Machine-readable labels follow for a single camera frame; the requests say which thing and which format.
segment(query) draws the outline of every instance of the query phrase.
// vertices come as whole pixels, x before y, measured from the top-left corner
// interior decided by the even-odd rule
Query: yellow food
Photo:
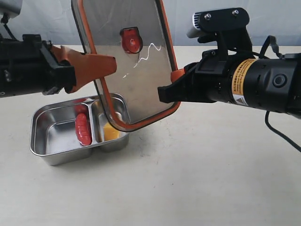
[[[105,124],[103,128],[103,135],[104,135],[104,140],[109,141],[109,140],[115,140],[119,138],[119,131],[113,128],[108,122]]]

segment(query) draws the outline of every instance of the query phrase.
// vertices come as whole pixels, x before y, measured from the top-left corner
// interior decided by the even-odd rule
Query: stainless steel lunch box
[[[119,117],[128,122],[123,97],[111,94],[111,98]],[[84,113],[89,121],[92,134],[89,146],[82,146],[76,136],[75,119],[79,113]],[[104,141],[103,127],[107,122],[98,96],[47,105],[37,110],[32,118],[31,151],[54,166],[90,157],[94,150],[113,152],[127,146],[129,133],[125,132],[120,132],[115,140]]]

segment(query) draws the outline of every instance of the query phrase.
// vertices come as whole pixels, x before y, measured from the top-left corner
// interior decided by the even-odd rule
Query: lunch box lid
[[[158,87],[177,71],[162,0],[72,0],[86,53],[115,57],[115,73],[94,81],[110,124],[131,132],[174,113],[180,103],[163,103]],[[126,101],[130,121],[117,116],[110,93]]]

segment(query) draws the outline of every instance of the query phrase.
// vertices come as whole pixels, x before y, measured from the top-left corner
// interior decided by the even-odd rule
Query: yellow label
[[[232,79],[232,94],[233,98],[239,105],[248,106],[244,97],[244,81],[250,66],[256,59],[248,59],[243,61],[235,70]]]

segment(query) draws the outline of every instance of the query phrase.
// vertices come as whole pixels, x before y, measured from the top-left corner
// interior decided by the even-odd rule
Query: white table
[[[208,48],[175,47],[179,67]],[[120,152],[59,167],[30,152],[36,109],[94,94],[89,84],[72,95],[0,99],[1,226],[301,225],[301,153],[266,128],[264,111],[183,103]],[[270,121],[301,144],[301,121]]]

